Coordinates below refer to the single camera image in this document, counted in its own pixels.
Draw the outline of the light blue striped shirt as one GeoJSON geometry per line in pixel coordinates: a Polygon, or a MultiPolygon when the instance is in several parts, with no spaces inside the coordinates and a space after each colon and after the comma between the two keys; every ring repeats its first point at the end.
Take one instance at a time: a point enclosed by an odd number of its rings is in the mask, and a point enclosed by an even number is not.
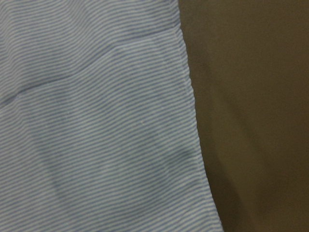
{"type": "Polygon", "coordinates": [[[222,231],[176,0],[1,1],[0,229],[222,231]]]}

